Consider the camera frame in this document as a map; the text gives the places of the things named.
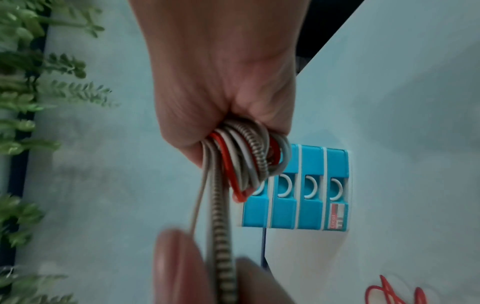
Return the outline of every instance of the red and white label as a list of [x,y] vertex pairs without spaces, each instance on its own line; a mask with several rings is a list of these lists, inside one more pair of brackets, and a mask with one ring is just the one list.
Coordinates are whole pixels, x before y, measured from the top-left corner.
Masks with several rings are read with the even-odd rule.
[[331,204],[330,205],[330,223],[328,228],[332,230],[342,230],[344,228],[344,204]]

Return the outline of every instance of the fingernail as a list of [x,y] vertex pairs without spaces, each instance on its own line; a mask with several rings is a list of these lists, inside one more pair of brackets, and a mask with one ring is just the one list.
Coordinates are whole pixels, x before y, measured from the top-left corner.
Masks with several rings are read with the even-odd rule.
[[182,256],[182,233],[163,232],[156,241],[153,267],[153,290],[156,304],[173,303]]

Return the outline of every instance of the red wire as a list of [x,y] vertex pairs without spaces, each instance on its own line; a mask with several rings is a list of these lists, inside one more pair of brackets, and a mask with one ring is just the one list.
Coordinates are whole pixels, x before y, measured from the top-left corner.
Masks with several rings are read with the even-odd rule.
[[230,157],[230,152],[225,143],[224,139],[217,132],[210,133],[210,136],[218,143],[220,146],[221,157],[223,159],[223,166],[225,167],[225,172],[230,181],[230,186],[233,189],[233,192],[240,203],[247,201],[245,194],[240,190],[239,181],[237,180],[237,175],[235,174],[234,165]]
[[[365,291],[365,304],[370,303],[369,302],[369,296],[370,296],[370,292],[372,290],[383,291],[383,294],[385,296],[385,301],[387,302],[387,304],[392,304],[391,298],[393,299],[393,304],[406,304],[404,300],[402,300],[401,298],[399,298],[395,294],[394,289],[392,288],[390,283],[387,281],[387,279],[383,275],[380,276],[380,280],[381,280],[381,284],[382,284],[381,287],[376,286],[376,285],[372,285],[372,286],[370,286],[366,289],[366,291]],[[425,296],[424,291],[420,287],[417,287],[415,289],[414,296],[415,296],[414,304],[427,304],[427,297]]]
[[273,160],[271,161],[272,166],[278,165],[282,158],[282,152],[280,151],[279,143],[272,136],[270,136],[270,150],[273,151]]

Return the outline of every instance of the cable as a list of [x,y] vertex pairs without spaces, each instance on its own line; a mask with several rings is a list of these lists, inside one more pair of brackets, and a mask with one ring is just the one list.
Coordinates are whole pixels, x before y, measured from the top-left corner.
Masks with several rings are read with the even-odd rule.
[[[380,280],[381,280],[381,287],[372,285],[366,289],[365,304],[370,304],[369,297],[370,297],[370,292],[372,290],[382,291],[385,296],[385,301],[387,302],[387,304],[392,304],[391,299],[393,299],[393,304],[406,304],[404,300],[402,300],[401,298],[399,298],[398,295],[395,294],[394,289],[392,288],[390,283],[387,281],[387,279],[383,275],[380,276]],[[425,296],[424,291],[420,287],[415,288],[415,292],[413,295],[415,297],[414,304],[427,304],[427,297]]]
[[283,172],[292,156],[285,136],[269,133],[259,122],[246,118],[227,119],[202,142],[203,162],[200,190],[190,225],[193,235],[200,204],[210,180],[210,233],[208,266],[217,304],[238,301],[237,277],[232,254],[229,185],[238,201],[247,200],[246,190],[262,189],[265,181]]

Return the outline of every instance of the white surface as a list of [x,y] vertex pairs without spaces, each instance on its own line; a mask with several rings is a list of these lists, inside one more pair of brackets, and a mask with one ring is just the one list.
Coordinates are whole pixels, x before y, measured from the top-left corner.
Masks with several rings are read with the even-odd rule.
[[[160,136],[150,63],[127,1],[96,1],[106,28],[98,40],[51,28],[47,52],[83,59],[88,79],[112,88],[117,109],[65,106],[39,113],[35,136],[57,139],[55,154],[30,154],[25,197],[46,211],[25,270],[69,275],[58,293],[80,303],[151,303],[156,234],[188,227],[201,172]],[[205,249],[206,204],[197,224]],[[260,261],[262,230],[233,228],[236,255]]]
[[353,161],[349,233],[268,231],[298,304],[363,303],[380,274],[480,302],[479,29],[477,0],[365,0],[297,78],[291,142]]

